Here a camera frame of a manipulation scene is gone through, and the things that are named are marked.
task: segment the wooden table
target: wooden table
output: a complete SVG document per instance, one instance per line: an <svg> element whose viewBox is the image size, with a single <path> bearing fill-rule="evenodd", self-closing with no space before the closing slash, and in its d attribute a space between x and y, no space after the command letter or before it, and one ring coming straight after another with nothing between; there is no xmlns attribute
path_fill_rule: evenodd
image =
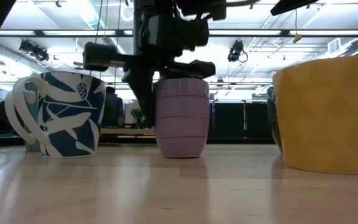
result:
<svg viewBox="0 0 358 224"><path fill-rule="evenodd" d="M0 149L0 224L355 224L358 175L286 168L273 145L200 159L101 147L87 159Z"/></svg>
<svg viewBox="0 0 358 224"><path fill-rule="evenodd" d="M140 128L102 128L101 134L154 135L154 130Z"/></svg>

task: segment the ceiling beam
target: ceiling beam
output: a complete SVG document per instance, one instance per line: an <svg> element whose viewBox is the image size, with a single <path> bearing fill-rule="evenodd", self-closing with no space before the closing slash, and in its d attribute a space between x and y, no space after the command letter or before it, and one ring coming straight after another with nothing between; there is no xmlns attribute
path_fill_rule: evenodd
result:
<svg viewBox="0 0 358 224"><path fill-rule="evenodd" d="M132 30L0 30L0 37L95 38L133 37ZM302 37L358 37L358 29L298 29ZM210 29L210 37L294 37L293 29Z"/></svg>

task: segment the mug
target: mug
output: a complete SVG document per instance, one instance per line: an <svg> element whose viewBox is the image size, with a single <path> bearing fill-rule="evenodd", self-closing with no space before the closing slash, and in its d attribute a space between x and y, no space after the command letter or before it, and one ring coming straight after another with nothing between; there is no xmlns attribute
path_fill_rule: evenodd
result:
<svg viewBox="0 0 358 224"><path fill-rule="evenodd" d="M153 92L154 131L163 157L199 157L208 138L208 83L198 78L160 80Z"/></svg>
<svg viewBox="0 0 358 224"><path fill-rule="evenodd" d="M358 56L289 66L273 85L285 165L358 174Z"/></svg>
<svg viewBox="0 0 358 224"><path fill-rule="evenodd" d="M26 83L37 87L38 97L24 89ZM106 84L98 78L71 72L41 73L15 82L6 96L6 114L26 142L39 140L43 157L88 157L98 146L105 96ZM26 102L37 102L36 119ZM20 125L15 109L31 133Z"/></svg>

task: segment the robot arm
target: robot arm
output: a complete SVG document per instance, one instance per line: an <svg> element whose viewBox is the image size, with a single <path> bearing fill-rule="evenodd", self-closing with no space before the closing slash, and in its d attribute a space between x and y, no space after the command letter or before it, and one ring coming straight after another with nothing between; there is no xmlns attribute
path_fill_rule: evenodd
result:
<svg viewBox="0 0 358 224"><path fill-rule="evenodd" d="M174 58L181 56L183 50L194 51L208 43L208 19L223 20L227 7L246 6L258 1L134 0L134 55L121 55L116 49L88 43L84 51L84 68L106 71L108 67L123 67L126 74L122 81L129 84L148 124L153 126L154 72L160 72L160 79L204 79L215 75L215 65L211 62L195 60L184 64L175 62ZM280 0L271 13L281 14L316 1ZM196 18L190 21L182 19L179 9L184 16L196 15Z"/></svg>

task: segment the potted plant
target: potted plant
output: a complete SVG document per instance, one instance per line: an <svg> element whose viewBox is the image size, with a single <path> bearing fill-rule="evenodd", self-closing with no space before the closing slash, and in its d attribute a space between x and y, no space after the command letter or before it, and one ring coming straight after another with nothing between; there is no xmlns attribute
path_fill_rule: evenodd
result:
<svg viewBox="0 0 358 224"><path fill-rule="evenodd" d="M144 115L143 115L142 110L140 108L134 108L131 111L131 115L134 117L134 119L136 121L137 128L140 128L140 124L144 120Z"/></svg>

